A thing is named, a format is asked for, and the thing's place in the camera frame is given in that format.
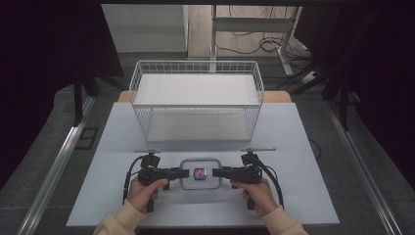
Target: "black curtain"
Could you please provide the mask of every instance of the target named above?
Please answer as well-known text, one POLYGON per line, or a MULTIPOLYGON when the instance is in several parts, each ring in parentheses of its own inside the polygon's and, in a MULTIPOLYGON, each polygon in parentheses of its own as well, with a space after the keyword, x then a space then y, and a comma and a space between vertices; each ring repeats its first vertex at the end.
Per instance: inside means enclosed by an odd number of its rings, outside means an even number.
POLYGON ((2 1, 0 50, 3 187, 76 71, 122 69, 101 5, 90 0, 2 1))
POLYGON ((357 111, 415 188, 415 7, 384 5, 350 65, 357 111))

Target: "wall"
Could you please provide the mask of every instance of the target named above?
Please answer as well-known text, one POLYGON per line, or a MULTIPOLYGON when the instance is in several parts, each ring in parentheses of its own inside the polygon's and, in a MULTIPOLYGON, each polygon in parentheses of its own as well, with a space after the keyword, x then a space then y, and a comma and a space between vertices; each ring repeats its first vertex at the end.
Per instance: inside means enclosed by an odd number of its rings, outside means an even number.
POLYGON ((102 4, 118 52, 187 51, 187 6, 102 4))

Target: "person's right hand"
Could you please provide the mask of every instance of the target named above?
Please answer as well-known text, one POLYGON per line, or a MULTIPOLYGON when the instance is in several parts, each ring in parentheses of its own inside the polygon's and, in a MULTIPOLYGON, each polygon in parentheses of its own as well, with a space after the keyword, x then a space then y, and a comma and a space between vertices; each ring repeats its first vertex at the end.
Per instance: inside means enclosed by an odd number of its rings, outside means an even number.
POLYGON ((243 197, 245 200, 252 198, 255 202, 255 212, 263 217, 271 212, 274 212, 278 205, 272 196, 271 188, 269 187, 268 180, 261 178, 257 184, 246 184, 237 181, 230 181, 232 185, 243 188, 243 197))

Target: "metal rail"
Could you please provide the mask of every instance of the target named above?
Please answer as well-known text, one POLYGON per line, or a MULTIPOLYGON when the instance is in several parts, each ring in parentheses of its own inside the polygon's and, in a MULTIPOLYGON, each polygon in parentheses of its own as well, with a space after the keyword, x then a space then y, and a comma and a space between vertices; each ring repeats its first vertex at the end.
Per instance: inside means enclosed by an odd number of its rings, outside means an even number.
POLYGON ((373 179, 372 174, 366 166, 366 163, 363 161, 363 158, 360 155, 360 152, 358 151, 357 147, 355 146, 353 139, 351 138, 348 131, 344 131, 342 124, 337 118, 337 110, 334 102, 326 102, 326 104, 331 114, 333 123, 335 124, 335 127, 338 130, 339 135, 341 136, 343 142, 346 145, 346 148, 350 155, 350 159, 356 167, 357 173, 359 174, 360 179, 362 180, 363 186, 365 187, 369 195, 369 198, 372 201, 375 210, 379 215, 379 218, 384 224, 385 229, 387 230, 388 234, 391 235, 402 234, 399 226, 397 225, 396 219, 394 218, 392 210, 388 205, 388 202, 386 201, 381 190, 379 189, 378 185, 373 179))
POLYGON ((49 204, 49 201, 55 192, 55 188, 58 185, 58 182, 61 178, 62 173, 67 166, 69 157, 75 148, 76 142, 79 139, 80 134, 85 126, 86 121, 88 120, 89 113, 91 112, 92 106, 95 103, 95 99, 88 97, 83 105, 83 118, 80 121, 78 126, 73 126, 67 139, 65 140, 61 151, 58 156, 55 158, 51 169, 46 175, 45 180, 43 181, 42 186, 40 187, 36 198, 28 210, 21 227, 18 230, 17 234, 33 234, 36 230, 37 225, 42 218, 43 213, 46 210, 46 207, 49 204))

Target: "dark background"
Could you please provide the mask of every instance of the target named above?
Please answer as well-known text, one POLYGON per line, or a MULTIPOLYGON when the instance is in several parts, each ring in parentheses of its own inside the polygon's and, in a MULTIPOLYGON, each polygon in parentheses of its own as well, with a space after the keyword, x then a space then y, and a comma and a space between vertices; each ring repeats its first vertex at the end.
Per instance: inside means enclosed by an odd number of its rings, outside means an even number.
POLYGON ((76 74, 92 76, 90 68, 122 75, 101 5, 85 2, 0 3, 1 187, 47 120, 58 90, 76 74))
POLYGON ((303 8, 295 37, 322 70, 329 70, 344 55, 369 10, 375 18, 345 73, 350 91, 360 99, 356 110, 363 122, 415 188, 414 3, 379 3, 368 9, 303 8))

